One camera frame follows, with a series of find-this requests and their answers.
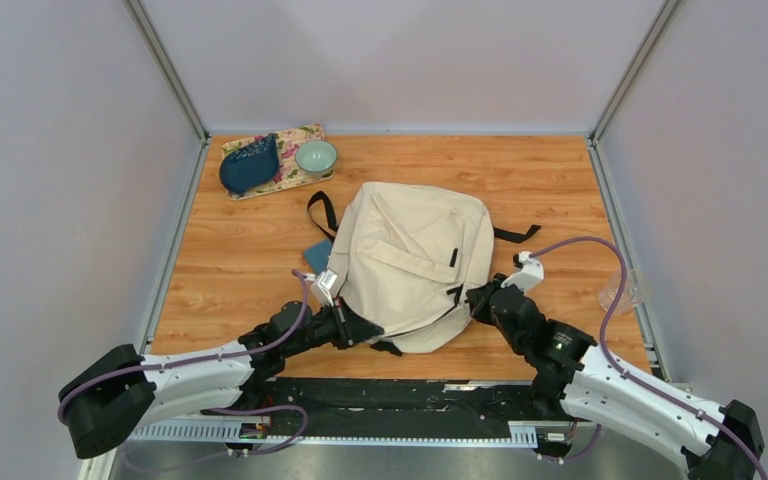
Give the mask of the small blue wallet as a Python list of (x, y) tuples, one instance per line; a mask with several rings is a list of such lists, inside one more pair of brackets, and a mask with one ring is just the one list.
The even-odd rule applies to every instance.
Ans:
[(323, 239), (303, 251), (303, 258), (310, 266), (311, 272), (318, 275), (327, 269), (332, 241)]

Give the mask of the cream canvas backpack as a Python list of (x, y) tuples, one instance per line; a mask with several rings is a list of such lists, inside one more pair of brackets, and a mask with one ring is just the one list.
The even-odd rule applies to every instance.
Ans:
[(316, 204), (338, 298), (383, 328), (373, 348), (398, 356), (431, 353), (459, 335), (471, 321), (466, 292), (488, 282), (496, 241), (522, 244), (540, 229), (497, 228), (478, 198), (427, 185), (366, 182), (341, 217), (325, 192), (307, 206)]

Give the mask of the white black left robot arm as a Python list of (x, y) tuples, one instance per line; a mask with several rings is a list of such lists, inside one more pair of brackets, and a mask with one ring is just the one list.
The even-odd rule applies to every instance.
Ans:
[(143, 426), (179, 415), (231, 407), (254, 414), (265, 402), (262, 383), (282, 372), (288, 358), (325, 344), (351, 348), (383, 333), (342, 300), (318, 312), (293, 301), (219, 347), (141, 355), (131, 344), (119, 345), (60, 390), (57, 417), (76, 456), (90, 459)]

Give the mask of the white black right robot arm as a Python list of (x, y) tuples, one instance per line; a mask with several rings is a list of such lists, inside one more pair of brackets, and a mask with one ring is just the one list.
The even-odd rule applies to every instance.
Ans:
[(764, 450), (755, 411), (669, 385), (620, 359), (586, 332), (546, 317), (502, 274), (470, 289), (473, 319), (494, 326), (536, 371), (530, 404), (542, 418), (593, 421), (644, 445), (690, 479), (753, 479)]

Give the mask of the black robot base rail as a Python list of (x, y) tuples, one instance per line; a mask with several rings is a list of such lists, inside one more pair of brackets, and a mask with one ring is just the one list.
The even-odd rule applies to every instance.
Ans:
[(512, 422), (570, 434), (575, 420), (536, 407), (527, 381), (271, 379), (234, 411), (275, 407), (268, 433), (308, 438), (501, 439)]

